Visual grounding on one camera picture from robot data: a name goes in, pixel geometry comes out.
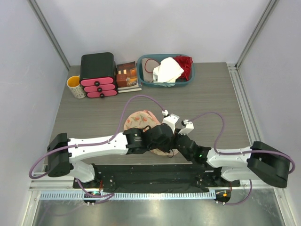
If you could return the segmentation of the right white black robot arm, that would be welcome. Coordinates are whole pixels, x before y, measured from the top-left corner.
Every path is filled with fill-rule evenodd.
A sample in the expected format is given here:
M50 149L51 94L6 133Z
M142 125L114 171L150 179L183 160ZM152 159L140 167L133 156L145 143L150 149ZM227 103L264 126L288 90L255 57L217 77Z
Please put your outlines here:
M260 179L270 186L286 188L294 169L288 155L260 141L245 148L215 150L197 145L187 135L177 135L174 146L187 161L213 173L213 182L218 186L236 180Z

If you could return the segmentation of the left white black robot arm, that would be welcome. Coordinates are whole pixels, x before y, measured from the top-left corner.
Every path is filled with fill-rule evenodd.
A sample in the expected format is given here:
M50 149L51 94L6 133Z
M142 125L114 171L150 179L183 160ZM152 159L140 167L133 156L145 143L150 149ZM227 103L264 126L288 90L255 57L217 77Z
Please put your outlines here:
M105 155L143 154L153 149L169 152L174 132L175 126L162 123L153 128L131 128L118 133L115 138L76 139L60 133L47 148L47 152L62 148L48 156L48 176L56 178L69 175L88 187L97 187L100 176L93 165L83 160Z

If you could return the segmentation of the pink mesh laundry bag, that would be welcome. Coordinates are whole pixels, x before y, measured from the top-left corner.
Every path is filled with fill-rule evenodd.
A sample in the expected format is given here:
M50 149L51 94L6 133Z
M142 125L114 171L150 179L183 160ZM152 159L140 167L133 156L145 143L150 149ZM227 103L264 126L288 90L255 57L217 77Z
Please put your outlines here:
M137 111L132 113L125 121L123 129L128 130L131 128L138 128L138 129L143 129L143 131L146 131L148 127L155 127L157 125L160 125L161 122L156 118L156 116L148 111L148 110L143 110L143 111ZM176 149L173 149L174 155L177 155L179 152ZM152 153L159 155L159 156L167 156L169 154L160 151L159 149L154 149L151 150Z

